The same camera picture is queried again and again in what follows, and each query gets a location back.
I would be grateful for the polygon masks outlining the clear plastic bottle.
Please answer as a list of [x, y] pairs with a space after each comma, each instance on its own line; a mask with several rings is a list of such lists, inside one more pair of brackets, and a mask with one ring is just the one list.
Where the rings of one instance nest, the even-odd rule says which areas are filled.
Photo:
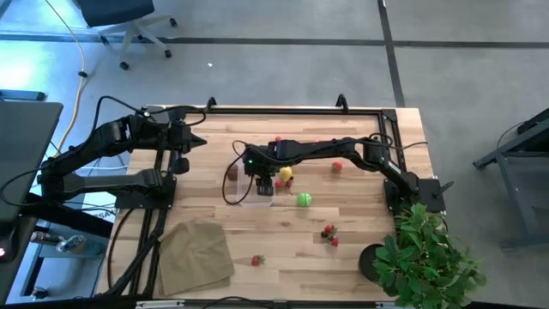
[[58, 239], [49, 233], [35, 231], [32, 233], [30, 241], [40, 245], [56, 245]]
[[83, 235], [74, 235], [61, 240], [56, 245], [56, 250], [63, 253], [81, 254], [86, 247], [86, 238]]

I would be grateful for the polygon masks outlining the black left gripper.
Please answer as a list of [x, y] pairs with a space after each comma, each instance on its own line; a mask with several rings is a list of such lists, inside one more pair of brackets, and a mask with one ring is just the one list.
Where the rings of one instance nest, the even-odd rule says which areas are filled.
[[191, 129], [186, 124], [171, 123], [167, 131], [167, 146], [171, 151], [180, 153], [189, 153], [191, 148], [201, 147], [208, 142], [191, 133]]

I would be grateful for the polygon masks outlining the dark grey desk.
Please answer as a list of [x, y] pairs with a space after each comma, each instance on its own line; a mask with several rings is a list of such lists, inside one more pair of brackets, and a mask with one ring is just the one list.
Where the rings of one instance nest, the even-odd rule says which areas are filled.
[[15, 220], [56, 129], [63, 105], [55, 102], [0, 102], [0, 186], [20, 175], [0, 199], [0, 224]]

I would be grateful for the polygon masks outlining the black flat device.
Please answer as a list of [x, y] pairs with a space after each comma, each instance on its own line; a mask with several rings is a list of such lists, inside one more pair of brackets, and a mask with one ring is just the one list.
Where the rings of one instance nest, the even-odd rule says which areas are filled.
[[0, 100], [43, 101], [45, 93], [38, 91], [0, 89]]

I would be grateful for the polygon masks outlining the grey metal cart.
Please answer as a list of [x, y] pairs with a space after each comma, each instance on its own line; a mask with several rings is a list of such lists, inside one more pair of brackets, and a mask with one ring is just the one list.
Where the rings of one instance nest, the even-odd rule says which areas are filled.
[[501, 243], [504, 250], [549, 245], [549, 107], [512, 127], [516, 135], [473, 162], [495, 163], [510, 201], [518, 209], [523, 236]]

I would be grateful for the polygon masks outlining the clear plastic container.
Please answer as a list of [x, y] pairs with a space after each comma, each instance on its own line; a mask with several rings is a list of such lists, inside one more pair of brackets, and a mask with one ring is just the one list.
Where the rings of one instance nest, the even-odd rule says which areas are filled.
[[275, 191], [272, 196], [258, 194], [256, 186], [257, 177], [251, 179], [244, 172], [243, 165], [237, 165], [237, 191], [236, 200], [243, 207], [271, 207], [275, 201]]

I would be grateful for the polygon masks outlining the green potted plant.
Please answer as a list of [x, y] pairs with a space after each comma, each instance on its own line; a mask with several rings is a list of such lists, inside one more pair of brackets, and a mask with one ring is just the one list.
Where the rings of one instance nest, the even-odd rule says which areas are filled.
[[396, 306], [413, 309], [462, 309], [487, 283], [469, 250], [454, 245], [443, 215], [420, 203], [395, 216], [395, 233], [368, 245], [358, 266]]

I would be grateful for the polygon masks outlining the black office chair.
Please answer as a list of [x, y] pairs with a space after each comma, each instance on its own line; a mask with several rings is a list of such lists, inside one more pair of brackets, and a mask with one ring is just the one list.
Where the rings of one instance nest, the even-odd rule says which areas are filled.
[[171, 15], [157, 15], [153, 0], [72, 0], [81, 11], [88, 27], [105, 27], [98, 31], [100, 41], [104, 45], [110, 42], [107, 34], [124, 33], [123, 43], [118, 54], [119, 67], [128, 70], [130, 65], [124, 61], [125, 53], [134, 38], [150, 40], [157, 45], [166, 58], [172, 56], [171, 50], [158, 37], [153, 35], [148, 26], [168, 21], [172, 27], [177, 27], [177, 21]]

